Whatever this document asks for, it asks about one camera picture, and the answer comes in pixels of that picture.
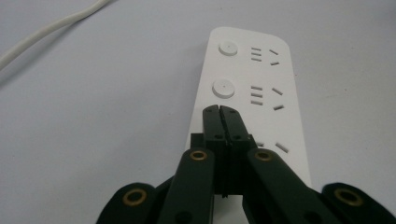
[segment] gray surface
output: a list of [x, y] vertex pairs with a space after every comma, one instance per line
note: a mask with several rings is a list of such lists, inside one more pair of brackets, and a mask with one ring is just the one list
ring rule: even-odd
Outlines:
[[[91, 2], [2, 1], [0, 52]], [[0, 72], [2, 223], [94, 223], [118, 188], [172, 175], [218, 26], [289, 43], [314, 189], [396, 214], [395, 1], [119, 0]]]

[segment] white power strip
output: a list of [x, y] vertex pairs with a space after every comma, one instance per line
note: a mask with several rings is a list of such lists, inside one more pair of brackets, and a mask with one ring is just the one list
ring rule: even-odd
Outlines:
[[[310, 187], [288, 44], [276, 36], [257, 32], [230, 27], [213, 30], [189, 133], [203, 132], [203, 110], [210, 105], [236, 109], [258, 147], [279, 154]], [[190, 135], [186, 148], [190, 148]], [[215, 212], [214, 220], [217, 223], [248, 223], [240, 198], [224, 203], [217, 200], [215, 209], [221, 206], [219, 204], [228, 204], [228, 211], [223, 211], [222, 215]]]

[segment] power strip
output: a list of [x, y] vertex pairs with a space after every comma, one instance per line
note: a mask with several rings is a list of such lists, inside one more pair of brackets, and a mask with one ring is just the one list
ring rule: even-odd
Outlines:
[[[210, 105], [238, 110], [258, 147], [279, 154], [311, 186], [290, 49], [282, 39], [230, 27], [213, 30], [189, 133], [203, 131], [203, 110]], [[228, 211], [215, 213], [216, 223], [248, 223], [241, 197], [216, 200], [215, 209], [222, 204], [228, 204]]]

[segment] power outlet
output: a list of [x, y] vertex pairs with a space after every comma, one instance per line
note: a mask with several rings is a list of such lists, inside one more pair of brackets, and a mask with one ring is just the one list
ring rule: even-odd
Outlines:
[[[210, 105], [227, 105], [238, 110], [258, 147], [279, 154], [310, 187], [290, 49], [285, 41], [273, 35], [230, 27], [213, 30], [207, 44], [190, 133], [203, 131], [202, 113]], [[186, 148], [190, 148], [190, 135]], [[242, 207], [240, 198], [228, 206], [239, 209]], [[215, 213], [214, 220], [246, 222], [240, 217], [244, 216], [242, 210], [224, 213], [233, 214], [219, 218]]]

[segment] white cable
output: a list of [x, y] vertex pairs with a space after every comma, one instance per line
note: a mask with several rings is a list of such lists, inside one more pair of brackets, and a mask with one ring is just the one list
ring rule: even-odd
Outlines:
[[54, 21], [53, 23], [50, 23], [33, 34], [25, 37], [17, 45], [9, 49], [3, 56], [0, 57], [0, 71], [44, 36], [49, 35], [50, 33], [66, 25], [73, 24], [76, 21], [80, 21], [90, 16], [110, 1], [112, 0], [98, 0], [92, 6], [58, 21]]

